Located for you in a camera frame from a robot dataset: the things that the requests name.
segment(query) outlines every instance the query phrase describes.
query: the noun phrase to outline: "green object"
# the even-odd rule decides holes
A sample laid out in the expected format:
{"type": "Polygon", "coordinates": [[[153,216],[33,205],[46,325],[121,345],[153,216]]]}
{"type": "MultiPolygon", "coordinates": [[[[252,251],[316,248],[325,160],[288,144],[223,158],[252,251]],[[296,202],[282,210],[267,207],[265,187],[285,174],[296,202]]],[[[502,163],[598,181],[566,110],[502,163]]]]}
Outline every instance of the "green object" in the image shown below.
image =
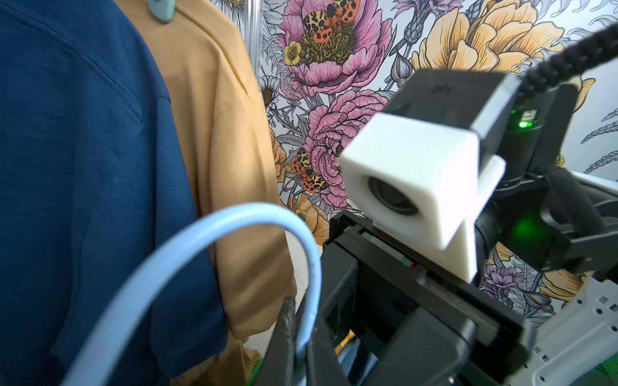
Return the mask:
{"type": "Polygon", "coordinates": [[[544,238],[545,233],[545,227],[537,216],[526,213],[513,226],[512,236],[518,244],[536,245],[539,240],[544,238]]]}
{"type": "Polygon", "coordinates": [[[148,0],[148,9],[154,17],[164,23],[169,23],[176,12],[176,0],[148,0]]]}
{"type": "Polygon", "coordinates": [[[614,383],[618,385],[618,353],[603,362],[603,367],[614,383]]]}
{"type": "Polygon", "coordinates": [[[253,368],[253,372],[251,373],[251,378],[249,378],[249,381],[247,382],[247,386],[252,386],[253,383],[255,382],[255,379],[258,377],[258,373],[260,372],[260,368],[262,367],[262,362],[264,362],[264,361],[260,361],[253,368]]]}

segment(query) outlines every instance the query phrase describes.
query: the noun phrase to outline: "navy blue shirt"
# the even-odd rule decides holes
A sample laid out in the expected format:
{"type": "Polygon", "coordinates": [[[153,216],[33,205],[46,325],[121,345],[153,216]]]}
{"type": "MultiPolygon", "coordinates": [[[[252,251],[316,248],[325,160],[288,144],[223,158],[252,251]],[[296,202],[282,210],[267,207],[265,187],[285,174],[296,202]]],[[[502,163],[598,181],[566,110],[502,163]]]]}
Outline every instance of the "navy blue shirt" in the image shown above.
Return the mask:
{"type": "MultiPolygon", "coordinates": [[[[57,384],[123,281],[195,219],[167,89],[116,5],[0,0],[9,385],[57,384]]],[[[221,352],[226,338],[204,253],[153,303],[109,384],[157,384],[221,352]]]]}

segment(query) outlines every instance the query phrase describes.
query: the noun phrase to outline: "shirt seam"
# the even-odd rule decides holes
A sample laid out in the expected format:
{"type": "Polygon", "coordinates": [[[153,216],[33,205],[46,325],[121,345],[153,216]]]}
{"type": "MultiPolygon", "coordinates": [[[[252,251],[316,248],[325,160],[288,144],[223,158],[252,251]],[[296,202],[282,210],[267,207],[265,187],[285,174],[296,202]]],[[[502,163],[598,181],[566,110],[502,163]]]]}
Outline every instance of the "shirt seam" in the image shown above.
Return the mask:
{"type": "MultiPolygon", "coordinates": [[[[142,119],[140,119],[140,125],[141,125],[141,130],[140,132],[135,136],[135,138],[131,141],[131,143],[134,143],[135,141],[137,141],[142,135],[143,132],[145,130],[144,126],[143,126],[143,122],[146,119],[146,117],[148,117],[148,114],[150,113],[150,110],[152,109],[153,106],[157,105],[159,103],[159,100],[164,100],[169,102],[169,98],[164,97],[164,96],[159,96],[157,97],[152,103],[150,103],[146,108],[145,108],[145,113],[142,117],[142,119]]],[[[78,250],[78,255],[77,255],[77,261],[78,261],[78,267],[76,272],[74,272],[74,274],[77,276],[77,278],[74,278],[73,282],[75,284],[75,290],[74,292],[72,291],[72,294],[74,293],[75,295],[71,296],[71,303],[69,306],[69,314],[67,315],[67,319],[63,325],[63,328],[61,329],[61,333],[58,335],[58,337],[56,338],[56,341],[54,342],[54,346],[57,343],[60,343],[59,346],[59,350],[57,351],[59,354],[62,354],[62,349],[64,346],[64,340],[66,338],[66,335],[69,333],[69,331],[72,329],[74,320],[75,320],[75,305],[76,305],[76,300],[78,298],[78,293],[80,291],[80,283],[81,283],[81,278],[82,278],[82,248],[83,248],[83,241],[84,238],[86,236],[86,234],[88,233],[88,229],[90,226],[90,221],[91,221],[91,217],[92,217],[92,212],[95,210],[95,208],[97,207],[97,205],[99,205],[99,201],[101,198],[101,192],[105,191],[105,189],[107,189],[108,185],[109,185],[109,181],[113,178],[113,176],[116,173],[117,168],[120,166],[120,157],[118,158],[118,160],[116,161],[116,164],[114,165],[114,167],[112,168],[112,170],[110,171],[110,173],[107,174],[107,176],[105,176],[103,182],[101,183],[101,187],[100,189],[98,189],[97,193],[96,193],[96,199],[95,202],[92,204],[92,206],[90,207],[89,211],[88,211],[88,218],[86,219],[86,223],[82,232],[82,235],[80,237],[80,241],[79,241],[79,245],[77,247],[78,250]]]]}
{"type": "Polygon", "coordinates": [[[138,101],[138,96],[133,92],[133,90],[131,90],[131,87],[128,87],[124,82],[120,81],[125,86],[121,87],[118,82],[116,82],[110,75],[108,75],[105,71],[99,68],[99,66],[92,59],[90,59],[75,43],[72,43],[71,41],[64,38],[60,33],[51,29],[51,27],[49,27],[44,22],[37,20],[36,18],[33,18],[31,16],[25,15],[23,12],[20,12],[19,10],[9,6],[8,4],[0,3],[0,7],[5,8],[5,10],[7,11],[7,17],[13,19],[19,24],[22,24],[24,27],[30,28],[31,30],[40,33],[44,37],[55,41],[58,45],[68,50],[76,57],[80,58],[82,62],[84,62],[92,70],[92,72],[106,85],[106,87],[112,93],[114,93],[140,121],[143,119],[143,117],[145,116],[144,110],[139,111],[138,108],[132,106],[132,104],[141,104],[138,101]],[[135,97],[135,101],[127,100],[127,90],[133,94],[133,97],[135,97]]]}
{"type": "Polygon", "coordinates": [[[230,60],[230,58],[227,56],[226,51],[222,48],[222,44],[217,40],[217,38],[212,35],[203,25],[202,23],[200,23],[196,18],[192,17],[188,12],[184,12],[182,9],[180,9],[178,7],[178,5],[176,5],[176,12],[180,13],[181,15],[183,15],[185,18],[187,18],[187,20],[189,20],[190,22],[192,22],[196,27],[198,27],[201,31],[203,31],[205,34],[207,34],[216,44],[217,48],[219,48],[219,50],[223,53],[223,56],[226,58],[226,63],[227,65],[230,67],[230,69],[232,70],[232,73],[234,74],[234,77],[236,78],[236,81],[240,84],[240,86],[242,87],[242,89],[244,90],[245,94],[249,94],[247,87],[245,87],[244,82],[241,80],[240,76],[238,75],[238,73],[236,72],[236,68],[234,68],[233,65],[231,65],[232,61],[230,60]]]}
{"type": "MultiPolygon", "coordinates": [[[[261,98],[261,93],[247,93],[245,94],[245,97],[242,100],[236,99],[235,101],[226,102],[226,103],[218,102],[219,104],[222,105],[222,107],[221,107],[221,111],[213,117],[213,128],[214,126],[216,126],[216,124],[219,122],[219,120],[221,119],[223,115],[225,115],[229,111],[238,110],[239,107],[246,107],[247,105],[249,105],[250,100],[257,96],[261,98]]],[[[243,119],[245,118],[245,114],[239,114],[238,116],[242,116],[243,119]]],[[[254,121],[253,116],[251,116],[251,118],[252,119],[250,119],[249,121],[253,122],[254,121]]]]}

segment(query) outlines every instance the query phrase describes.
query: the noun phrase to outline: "light blue cable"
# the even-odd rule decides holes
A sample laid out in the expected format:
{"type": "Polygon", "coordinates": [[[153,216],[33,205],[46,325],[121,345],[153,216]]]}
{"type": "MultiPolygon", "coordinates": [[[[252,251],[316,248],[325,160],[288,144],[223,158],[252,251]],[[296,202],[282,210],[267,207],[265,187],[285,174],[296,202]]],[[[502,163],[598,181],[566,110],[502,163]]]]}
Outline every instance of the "light blue cable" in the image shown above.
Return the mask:
{"type": "Polygon", "coordinates": [[[297,361],[304,360],[318,315],[322,286],[318,246],[305,223],[289,210],[273,204],[243,204],[197,220],[147,257],[105,309],[61,386],[105,385],[137,325],[168,281],[208,245],[237,229],[257,224],[273,224],[289,230],[305,250],[309,286],[296,341],[297,361]]]}

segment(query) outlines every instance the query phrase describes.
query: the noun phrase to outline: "clothes hanger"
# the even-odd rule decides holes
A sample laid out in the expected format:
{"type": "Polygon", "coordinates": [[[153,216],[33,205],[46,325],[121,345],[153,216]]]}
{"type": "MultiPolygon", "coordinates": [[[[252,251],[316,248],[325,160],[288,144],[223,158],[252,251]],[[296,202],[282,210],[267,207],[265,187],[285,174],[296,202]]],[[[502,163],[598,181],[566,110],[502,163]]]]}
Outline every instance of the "clothes hanger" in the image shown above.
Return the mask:
{"type": "Polygon", "coordinates": [[[164,23],[169,23],[174,18],[176,0],[148,0],[148,9],[154,17],[164,23]]]}

